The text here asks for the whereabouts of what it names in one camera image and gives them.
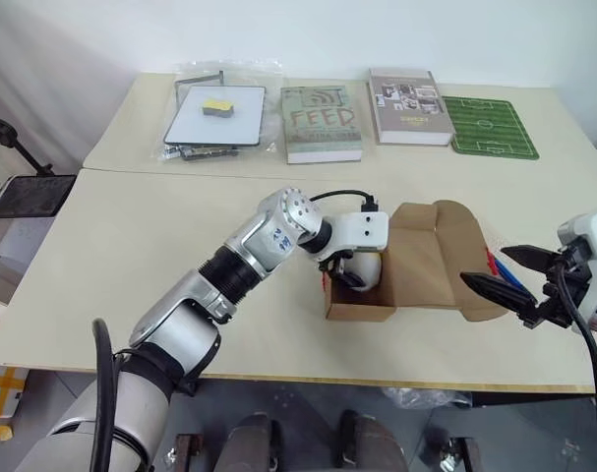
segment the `red object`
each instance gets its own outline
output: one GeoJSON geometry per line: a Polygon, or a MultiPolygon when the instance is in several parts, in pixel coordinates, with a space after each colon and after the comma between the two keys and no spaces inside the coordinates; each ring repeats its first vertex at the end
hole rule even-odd
{"type": "Polygon", "coordinates": [[[493,253],[491,253],[488,248],[486,248],[486,257],[488,258],[488,267],[490,268],[491,273],[494,276],[499,275],[497,264],[495,264],[495,256],[493,256],[493,253]]]}

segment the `floor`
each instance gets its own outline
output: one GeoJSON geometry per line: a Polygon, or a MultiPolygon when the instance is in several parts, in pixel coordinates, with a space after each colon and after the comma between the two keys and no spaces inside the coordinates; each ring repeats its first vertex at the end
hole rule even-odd
{"type": "MultiPolygon", "coordinates": [[[[0,472],[12,471],[38,438],[92,381],[93,376],[32,371],[15,416],[15,437],[0,443],[0,472]]],[[[329,467],[329,445],[346,408],[377,417],[405,450],[410,472],[436,470],[426,458],[425,438],[449,432],[475,438],[486,472],[596,471],[597,437],[588,399],[511,406],[433,410],[397,408],[379,388],[314,383],[204,381],[195,398],[176,394],[167,431],[154,462],[163,461],[178,433],[205,436],[205,454],[192,470],[211,470],[222,441],[246,415],[267,411],[283,429],[285,467],[329,467]]]]}

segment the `plastic bag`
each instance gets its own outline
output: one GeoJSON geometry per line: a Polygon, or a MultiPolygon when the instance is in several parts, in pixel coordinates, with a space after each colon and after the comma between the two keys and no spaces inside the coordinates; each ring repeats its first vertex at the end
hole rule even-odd
{"type": "Polygon", "coordinates": [[[280,115],[280,89],[282,86],[282,69],[280,64],[275,61],[206,61],[177,66],[174,89],[165,107],[162,132],[155,147],[156,158],[160,161],[174,157],[195,160],[207,156],[247,154],[261,150],[277,152],[278,140],[282,135],[282,116],[280,115]],[[163,142],[165,133],[191,87],[219,85],[266,88],[259,144],[243,147],[166,145],[163,142]]]}
{"type": "Polygon", "coordinates": [[[406,410],[428,410],[445,405],[473,406],[470,391],[385,387],[382,392],[394,405],[406,410]]]}

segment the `book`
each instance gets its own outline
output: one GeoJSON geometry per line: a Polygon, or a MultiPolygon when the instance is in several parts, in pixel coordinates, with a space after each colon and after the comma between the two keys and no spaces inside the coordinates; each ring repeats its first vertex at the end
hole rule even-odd
{"type": "Polygon", "coordinates": [[[361,160],[361,133],[345,86],[280,93],[288,163],[361,160]]]}
{"type": "Polygon", "coordinates": [[[371,69],[370,95],[380,143],[450,143],[455,129],[431,72],[371,69]]]}

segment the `soccer field mat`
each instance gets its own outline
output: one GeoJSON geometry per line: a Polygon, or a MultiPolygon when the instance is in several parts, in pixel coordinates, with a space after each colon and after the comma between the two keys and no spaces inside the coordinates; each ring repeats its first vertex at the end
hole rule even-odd
{"type": "Polygon", "coordinates": [[[455,127],[451,141],[460,154],[538,159],[539,155],[509,101],[443,96],[455,127]]]}

